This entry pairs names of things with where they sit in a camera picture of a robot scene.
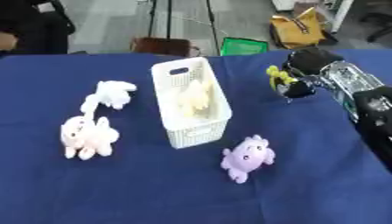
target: white plush toy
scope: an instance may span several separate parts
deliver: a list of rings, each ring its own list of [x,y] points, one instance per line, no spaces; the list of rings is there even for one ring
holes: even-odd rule
[[[207,109],[211,103],[210,89],[212,82],[193,80],[188,88],[178,97],[178,104],[184,116],[194,116],[198,110]]]
[[[103,157],[112,154],[111,144],[120,134],[110,128],[109,120],[101,117],[95,124],[91,116],[75,116],[61,125],[61,141],[66,147],[66,158],[73,158],[79,152],[79,158],[88,160],[100,154]]]
[[[134,92],[137,86],[125,81],[100,81],[98,82],[95,94],[88,95],[85,102],[81,105],[80,111],[91,116],[94,114],[100,103],[108,108],[122,109],[130,102],[128,92]]]

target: plush toy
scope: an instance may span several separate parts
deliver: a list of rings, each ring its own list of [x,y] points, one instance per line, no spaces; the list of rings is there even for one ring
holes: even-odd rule
[[[112,154],[111,144],[117,141],[119,133],[110,128],[109,120],[101,117],[95,123],[92,117],[75,116],[61,125],[61,141],[66,147],[66,158],[78,156],[88,160],[95,153],[103,157]]]
[[[193,80],[178,97],[178,104],[184,116],[194,116],[198,110],[207,109],[210,104],[212,82]]]
[[[228,170],[228,175],[238,184],[245,183],[248,173],[259,168],[262,164],[272,165],[275,152],[268,148],[267,139],[258,135],[246,137],[245,141],[234,148],[233,151],[225,149],[224,158],[220,166]]]
[[[128,92],[134,92],[137,86],[125,81],[100,81],[97,84],[95,94],[88,95],[85,102],[81,105],[80,111],[87,115],[94,114],[100,103],[108,108],[122,109],[130,102]]]

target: green box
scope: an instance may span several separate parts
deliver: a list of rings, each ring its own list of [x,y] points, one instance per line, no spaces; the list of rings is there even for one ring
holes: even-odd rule
[[[269,44],[249,38],[224,38],[220,56],[266,53]]]

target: floor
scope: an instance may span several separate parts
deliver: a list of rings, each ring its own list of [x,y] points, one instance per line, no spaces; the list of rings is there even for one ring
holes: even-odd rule
[[[126,53],[133,38],[147,35],[150,3],[147,0],[62,0],[78,32],[71,37],[71,52]],[[211,0],[218,36],[270,41],[268,22],[275,13],[270,0]],[[166,1],[158,0],[154,36],[165,36]],[[370,24],[359,24],[366,13],[363,1],[355,2],[336,34],[339,43],[327,49],[381,49],[392,46],[392,35],[369,44],[366,36],[374,31]],[[173,0],[171,35],[190,39],[203,55],[216,55],[208,25],[205,0]]]

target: yellow plush toy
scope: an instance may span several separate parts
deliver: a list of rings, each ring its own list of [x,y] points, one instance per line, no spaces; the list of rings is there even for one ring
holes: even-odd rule
[[[279,71],[277,66],[270,66],[267,69],[267,75],[269,75],[269,84],[271,85],[272,89],[274,89],[274,91],[277,90],[276,80],[281,80],[285,86],[290,85],[292,82],[298,81],[297,79],[290,77],[287,72]]]
[[[195,116],[198,110],[207,109],[211,103],[210,90],[211,80],[200,82],[193,80],[188,88],[178,97],[178,105],[184,116]]]

